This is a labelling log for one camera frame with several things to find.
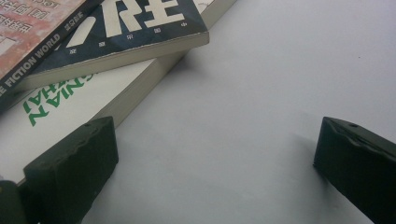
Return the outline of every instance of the white table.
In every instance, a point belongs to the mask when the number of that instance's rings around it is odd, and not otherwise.
[[[396,1],[239,0],[117,129],[83,223],[372,223],[313,168],[322,117],[396,142]]]

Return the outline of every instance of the tabletop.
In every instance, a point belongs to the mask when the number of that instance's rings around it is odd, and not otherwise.
[[[396,142],[395,12],[237,1],[116,130],[83,223],[372,223],[312,163],[325,116]]]

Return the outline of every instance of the white book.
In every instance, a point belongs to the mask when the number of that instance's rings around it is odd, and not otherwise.
[[[194,0],[207,28],[236,0]],[[19,182],[23,167],[81,124],[112,116],[116,127],[186,53],[136,63],[36,89],[0,116],[0,179]]]

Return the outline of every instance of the dark blue book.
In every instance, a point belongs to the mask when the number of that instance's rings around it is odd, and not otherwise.
[[[209,33],[192,0],[105,0],[18,86],[30,90],[196,48]]]

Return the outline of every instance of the book cover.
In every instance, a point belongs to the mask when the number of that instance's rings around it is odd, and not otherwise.
[[[192,0],[106,0],[20,88],[30,90],[208,42]]]
[[[236,0],[194,0],[210,28]],[[0,179],[22,168],[82,123],[112,116],[119,126],[185,52],[29,91],[0,116]]]
[[[103,0],[0,0],[0,101]]]

